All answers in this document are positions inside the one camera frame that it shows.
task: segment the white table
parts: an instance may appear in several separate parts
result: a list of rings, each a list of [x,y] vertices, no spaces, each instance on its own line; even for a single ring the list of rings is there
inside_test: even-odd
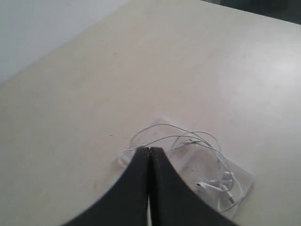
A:
[[[0,87],[0,225],[56,226],[164,114],[256,174],[236,221],[300,225],[301,27],[199,0],[134,0]]]

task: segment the black object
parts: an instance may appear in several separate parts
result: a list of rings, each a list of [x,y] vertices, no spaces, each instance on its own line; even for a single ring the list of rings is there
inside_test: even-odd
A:
[[[162,148],[140,147],[116,184],[64,226],[234,226],[198,198],[174,170]]]
[[[146,226],[149,149],[138,148],[116,184],[64,226]]]

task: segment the white cable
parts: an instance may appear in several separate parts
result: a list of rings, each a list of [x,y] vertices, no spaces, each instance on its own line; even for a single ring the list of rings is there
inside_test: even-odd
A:
[[[165,137],[161,137],[161,138],[158,138],[158,139],[155,139],[153,141],[150,141],[146,144],[140,144],[138,146],[133,146],[133,141],[134,139],[141,133],[143,133],[144,131],[150,129],[150,128],[153,128],[155,126],[169,126],[169,127],[173,127],[173,128],[176,128],[180,131],[183,131],[184,133],[182,134],[179,134],[179,135],[169,135],[169,136],[165,136]],[[213,138],[217,144],[217,149],[214,148],[207,140],[205,140],[203,137],[201,137],[199,134],[205,134],[205,135],[208,135],[210,136],[211,138]],[[232,204],[230,205],[228,208],[225,208],[225,209],[221,209],[221,196],[219,196],[218,198],[218,203],[217,203],[217,210],[218,212],[220,213],[223,213],[223,212],[226,212],[226,211],[229,211],[230,209],[236,207],[241,201],[242,199],[244,198],[244,194],[243,194],[243,190],[242,190],[242,187],[240,185],[240,183],[238,182],[238,180],[236,179],[236,177],[234,176],[234,174],[230,171],[229,169],[229,166],[228,166],[228,163],[227,163],[227,159],[223,156],[222,154],[222,151],[221,151],[221,147],[220,147],[220,144],[218,142],[218,140],[213,136],[211,135],[210,133],[207,133],[207,132],[202,132],[202,131],[189,131],[189,130],[186,130],[186,129],[182,129],[180,127],[177,127],[175,125],[172,125],[172,124],[168,124],[168,123],[158,123],[158,124],[155,124],[155,125],[152,125],[152,126],[149,126],[147,128],[144,128],[142,130],[140,130],[139,132],[137,132],[131,139],[130,141],[130,144],[129,144],[129,148],[128,149],[125,149],[125,150],[122,150],[121,153],[120,153],[120,156],[119,156],[119,159],[118,159],[118,163],[121,165],[121,167],[126,167],[129,162],[130,162],[130,158],[126,156],[126,154],[128,152],[133,152],[136,150],[136,148],[138,147],[141,147],[141,146],[149,146],[155,142],[158,142],[160,140],[163,140],[163,139],[167,139],[167,138],[173,138],[173,137],[176,137],[175,141],[173,142],[173,144],[171,145],[171,148],[169,150],[165,150],[166,151],[166,155],[168,157],[170,157],[170,155],[176,151],[177,149],[180,149],[182,147],[185,147],[187,145],[198,145],[198,146],[201,146],[201,147],[204,147],[206,149],[209,149],[210,152],[216,157],[216,166],[215,166],[215,181],[218,182],[218,186],[215,186],[216,190],[218,190],[219,192],[222,193],[229,193],[230,190],[233,188],[234,184],[237,184],[237,186],[239,187],[240,189],[240,195],[239,197],[237,198],[237,200]],[[178,145],[177,142],[180,138],[182,137],[185,137],[187,138],[186,141],[182,141],[181,143],[179,143]],[[189,160],[185,160],[185,163],[183,164],[183,166],[185,166],[187,164]],[[222,179],[222,174],[224,172],[222,172],[222,168],[221,166],[223,166],[226,171],[225,172],[228,172],[229,175],[230,175],[230,180],[223,180]],[[204,178],[203,176],[201,176],[200,174],[200,177],[206,181],[207,183],[210,183],[212,182],[212,180],[209,180],[207,178]]]

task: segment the white earphones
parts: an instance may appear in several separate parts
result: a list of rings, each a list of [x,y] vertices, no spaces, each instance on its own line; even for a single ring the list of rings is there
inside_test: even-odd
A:
[[[168,126],[168,127],[174,127],[180,131],[183,131],[182,134],[177,134],[177,135],[169,135],[169,136],[165,136],[165,137],[161,137],[158,139],[155,139],[153,141],[150,141],[146,144],[139,144],[137,146],[133,146],[133,142],[134,139],[141,134],[142,132],[155,127],[155,126]],[[204,138],[202,138],[200,135],[201,134],[205,134],[210,136],[211,138],[213,138],[217,144],[217,149],[213,148],[213,146]],[[128,149],[125,149],[121,152],[118,162],[121,165],[121,167],[126,167],[129,162],[130,162],[130,158],[127,156],[127,154],[129,152],[134,152],[136,150],[136,148],[141,147],[141,146],[149,146],[157,141],[163,140],[163,139],[170,139],[170,138],[175,138],[175,141],[173,142],[173,144],[171,145],[170,149],[165,150],[166,151],[166,155],[169,157],[173,152],[177,151],[177,149],[180,149],[184,146],[188,146],[188,145],[195,145],[196,147],[200,146],[202,148],[206,148],[207,151],[210,151],[215,157],[216,157],[216,178],[215,179],[206,179],[204,177],[202,177],[200,175],[200,177],[204,180],[204,182],[199,182],[196,183],[196,188],[197,188],[197,192],[198,193],[202,193],[204,194],[206,192],[206,190],[208,189],[212,189],[216,192],[219,193],[219,198],[218,198],[218,203],[217,203],[217,211],[222,213],[222,212],[226,212],[234,207],[236,207],[244,198],[244,194],[243,194],[243,190],[241,188],[240,183],[238,182],[238,180],[236,179],[235,175],[233,172],[230,171],[229,167],[228,167],[228,163],[226,158],[222,155],[221,153],[221,147],[217,141],[217,139],[212,136],[209,133],[206,132],[202,132],[202,131],[188,131],[186,129],[182,129],[180,127],[171,125],[171,124],[167,124],[167,123],[158,123],[152,126],[149,126],[145,129],[142,129],[141,131],[137,132],[131,139],[130,141],[130,145]],[[186,140],[182,141],[179,143],[179,139],[180,138],[185,138]],[[188,159],[184,159],[183,160],[183,164],[182,164],[182,169],[188,164],[189,160]],[[240,195],[239,197],[234,200],[232,193],[230,192],[234,186],[234,184],[236,184],[239,189],[240,189]],[[225,209],[221,209],[221,198],[226,198],[227,200],[229,200],[230,202],[230,206],[228,208]]]

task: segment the white wall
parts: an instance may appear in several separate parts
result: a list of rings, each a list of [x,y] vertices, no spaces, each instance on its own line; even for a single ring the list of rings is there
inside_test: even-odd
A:
[[[129,0],[0,0],[0,83]]]

